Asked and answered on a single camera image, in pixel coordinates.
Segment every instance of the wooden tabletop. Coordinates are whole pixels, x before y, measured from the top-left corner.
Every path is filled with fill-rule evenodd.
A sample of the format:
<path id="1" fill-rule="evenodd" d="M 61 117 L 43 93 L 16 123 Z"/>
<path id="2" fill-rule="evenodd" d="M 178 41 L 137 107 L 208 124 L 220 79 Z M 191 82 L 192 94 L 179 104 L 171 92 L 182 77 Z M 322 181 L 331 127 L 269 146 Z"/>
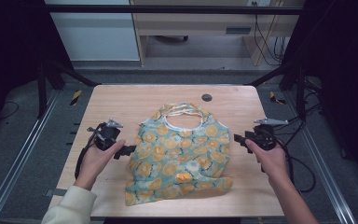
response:
<path id="1" fill-rule="evenodd" d="M 210 94 L 212 101 L 201 99 Z M 133 145 L 139 123 L 153 116 L 164 104 L 191 102 L 199 105 L 228 126 L 230 153 L 222 176 L 234 180 L 231 191 L 191 193 L 181 199 L 163 200 L 126 206 L 124 191 L 132 179 L 130 158 L 111 160 L 99 175 L 92 191 L 98 195 L 92 211 L 93 217 L 267 217 L 283 216 L 282 209 L 267 176 L 260 172 L 255 155 L 234 142 L 234 133 L 244 136 L 252 131 L 255 119 L 265 117 L 257 91 L 251 86 L 232 85 L 101 85 L 95 87 L 89 105 L 79 126 L 75 142 L 69 153 L 57 189 L 68 189 L 75 182 L 74 171 L 81 149 L 87 144 L 88 127 L 113 119 L 121 123 L 118 139 Z M 177 126 L 192 125 L 192 120 L 173 120 Z M 50 206 L 62 197 L 54 196 Z"/>

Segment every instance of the floral cloth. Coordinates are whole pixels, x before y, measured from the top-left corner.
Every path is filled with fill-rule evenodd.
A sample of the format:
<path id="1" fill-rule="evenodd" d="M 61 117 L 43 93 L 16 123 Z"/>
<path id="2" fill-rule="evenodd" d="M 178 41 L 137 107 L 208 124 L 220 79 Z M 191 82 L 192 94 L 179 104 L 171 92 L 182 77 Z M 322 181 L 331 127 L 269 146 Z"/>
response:
<path id="1" fill-rule="evenodd" d="M 167 121 L 183 114 L 199 116 L 200 125 L 182 129 Z M 165 105 L 140 126 L 130 160 L 133 181 L 126 186 L 127 206 L 202 189 L 231 189 L 232 179 L 220 177 L 229 160 L 228 127 L 207 110 L 191 103 Z"/>

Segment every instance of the gray floor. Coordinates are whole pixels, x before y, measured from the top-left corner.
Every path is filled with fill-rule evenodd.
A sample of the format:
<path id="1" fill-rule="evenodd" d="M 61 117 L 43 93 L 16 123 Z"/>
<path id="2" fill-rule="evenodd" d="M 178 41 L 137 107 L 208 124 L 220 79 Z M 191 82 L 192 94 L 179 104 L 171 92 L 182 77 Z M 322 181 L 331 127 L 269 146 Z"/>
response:
<path id="1" fill-rule="evenodd" d="M 265 63 L 253 66 L 246 47 L 240 37 L 191 36 L 187 42 L 176 38 L 153 37 L 149 41 L 145 66 L 136 63 L 77 63 L 78 72 L 85 77 L 102 83 L 173 83 L 173 84 L 233 84 L 249 83 L 265 75 L 275 66 Z M 38 223 L 48 208 L 47 189 L 54 189 L 75 139 L 78 123 L 81 121 L 90 98 L 92 88 L 67 75 L 63 75 L 66 86 L 62 91 L 48 90 L 49 96 L 57 96 L 57 102 L 47 124 L 35 141 L 33 150 L 9 189 L 6 203 L 0 208 L 0 223 Z M 275 77 L 257 87 L 266 115 L 273 119 L 291 119 L 296 116 L 291 104 L 281 105 L 269 99 L 271 91 L 278 99 L 290 103 L 294 94 L 278 88 L 280 78 Z M 28 134 L 37 122 L 37 83 L 30 82 L 13 90 L 8 96 L 0 119 L 0 186 L 4 182 L 12 163 L 21 151 Z M 75 91 L 82 90 L 76 105 L 70 105 Z M 312 95 L 307 107 L 318 104 Z M 289 145 L 292 156 L 305 162 L 316 174 L 315 189 L 303 197 L 312 212 L 322 223 L 354 223 L 339 219 L 335 195 L 324 182 L 324 174 L 318 171 L 318 164 L 312 158 L 312 147 L 306 141 L 306 132 L 332 174 L 333 183 L 338 186 L 344 203 L 358 223 L 358 165 L 355 161 L 344 160 L 339 146 L 323 114 L 315 111 L 307 116 L 306 128 Z M 298 123 L 280 130 L 277 134 L 287 141 Z M 295 162 L 296 185 L 306 189 L 311 184 L 311 175 L 302 165 Z M 242 223 L 285 223 L 283 217 L 244 217 Z"/>

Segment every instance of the white cabinet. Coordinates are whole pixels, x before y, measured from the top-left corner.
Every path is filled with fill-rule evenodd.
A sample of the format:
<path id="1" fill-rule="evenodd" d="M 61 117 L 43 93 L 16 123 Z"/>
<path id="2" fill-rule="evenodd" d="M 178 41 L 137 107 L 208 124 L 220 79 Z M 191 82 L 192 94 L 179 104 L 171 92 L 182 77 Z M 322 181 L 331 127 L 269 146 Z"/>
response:
<path id="1" fill-rule="evenodd" d="M 45 0 L 46 4 L 128 5 L 128 0 Z M 73 62 L 139 61 L 130 13 L 51 13 Z"/>

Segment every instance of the sleeve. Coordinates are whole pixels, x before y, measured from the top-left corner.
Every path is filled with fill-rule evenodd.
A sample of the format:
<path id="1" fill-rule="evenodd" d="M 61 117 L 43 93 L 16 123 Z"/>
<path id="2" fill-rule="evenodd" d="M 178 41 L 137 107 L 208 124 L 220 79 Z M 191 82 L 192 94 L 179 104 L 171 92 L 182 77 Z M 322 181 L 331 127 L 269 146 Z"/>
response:
<path id="1" fill-rule="evenodd" d="M 46 212 L 42 223 L 90 223 L 96 198 L 96 194 L 86 189 L 71 186 L 61 202 Z"/>

